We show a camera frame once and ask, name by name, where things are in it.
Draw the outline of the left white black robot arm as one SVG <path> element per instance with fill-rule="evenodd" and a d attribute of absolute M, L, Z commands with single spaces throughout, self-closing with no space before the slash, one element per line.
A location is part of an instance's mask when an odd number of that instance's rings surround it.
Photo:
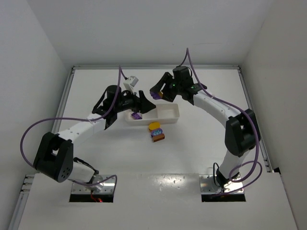
<path fill-rule="evenodd" d="M 145 114 L 155 108 L 143 91 L 132 93 L 110 85 L 86 119 L 56 134 L 47 132 L 42 137 L 34 168 L 59 183 L 70 180 L 90 184 L 98 170 L 75 157 L 74 150 L 91 136 L 108 129 L 116 121 L 118 113 L 131 110 Z"/>

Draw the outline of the purple lego brick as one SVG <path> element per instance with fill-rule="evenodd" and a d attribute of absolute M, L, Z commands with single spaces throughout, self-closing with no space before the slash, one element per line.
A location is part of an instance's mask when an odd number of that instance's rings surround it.
<path fill-rule="evenodd" d="M 139 113 L 132 113 L 132 114 L 131 114 L 131 117 L 132 117 L 134 120 L 141 120 L 141 119 L 142 119 L 142 115 L 139 114 Z"/>

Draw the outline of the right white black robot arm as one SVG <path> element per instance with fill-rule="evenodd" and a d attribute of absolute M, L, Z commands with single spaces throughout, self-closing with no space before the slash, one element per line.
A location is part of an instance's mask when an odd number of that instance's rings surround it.
<path fill-rule="evenodd" d="M 183 100 L 206 111 L 222 124 L 227 152 L 213 177 L 213 182 L 220 188 L 237 177 L 249 151 L 259 149 L 260 135 L 255 113 L 213 96 L 200 81 L 194 82 L 189 67 L 177 66 L 172 73 L 165 72 L 150 89 L 150 95 L 155 100 L 168 102 L 173 102 L 180 95 Z"/>

